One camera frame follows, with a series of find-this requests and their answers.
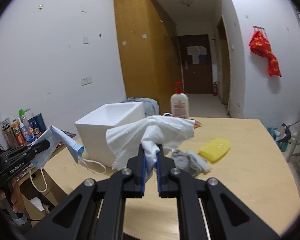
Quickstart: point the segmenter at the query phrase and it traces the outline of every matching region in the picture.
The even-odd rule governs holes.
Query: ceiling light
[[[186,5],[186,6],[190,7],[190,5],[194,3],[194,0],[181,0],[180,2],[183,5]]]

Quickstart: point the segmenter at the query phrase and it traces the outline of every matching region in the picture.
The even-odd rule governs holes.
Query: can
[[[35,121],[37,122],[40,132],[45,131],[47,129],[47,127],[46,127],[46,124],[44,123],[42,114],[37,114],[34,118],[35,118]]]
[[[37,124],[35,118],[33,117],[33,118],[29,119],[28,121],[29,121],[30,127],[33,129],[34,135],[39,134],[40,133],[40,129],[38,127],[38,124]]]

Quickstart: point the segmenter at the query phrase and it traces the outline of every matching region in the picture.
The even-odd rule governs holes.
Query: floor
[[[187,94],[189,98],[190,117],[229,118],[226,107],[219,96],[211,94]]]

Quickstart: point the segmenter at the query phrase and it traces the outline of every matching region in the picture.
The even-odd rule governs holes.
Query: yellow sponge
[[[230,142],[223,138],[216,138],[199,150],[199,155],[211,163],[220,160],[230,149]]]

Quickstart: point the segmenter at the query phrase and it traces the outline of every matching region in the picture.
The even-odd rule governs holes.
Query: spray bottle
[[[19,124],[20,131],[22,132],[23,137],[25,138],[25,140],[27,142],[33,142],[34,140],[32,140],[31,134],[28,133],[25,125],[21,122],[19,117],[18,117],[18,119],[19,119],[19,122],[20,122],[20,124]]]
[[[25,140],[24,140],[23,135],[22,135],[22,133],[20,131],[19,122],[17,121],[17,119],[13,120],[12,129],[13,129],[14,135],[16,136],[18,144],[20,146],[24,145],[25,144]]]
[[[20,116],[21,122],[23,123],[23,125],[25,126],[25,128],[26,128],[26,130],[27,130],[28,135],[29,135],[30,137],[34,136],[34,135],[33,135],[33,129],[30,127],[28,118],[26,117],[25,111],[23,111],[23,109],[20,109],[20,110],[19,110],[19,116]]]
[[[182,84],[176,82],[176,93],[170,98],[171,113],[173,117],[189,118],[189,99],[186,94],[182,93]]]

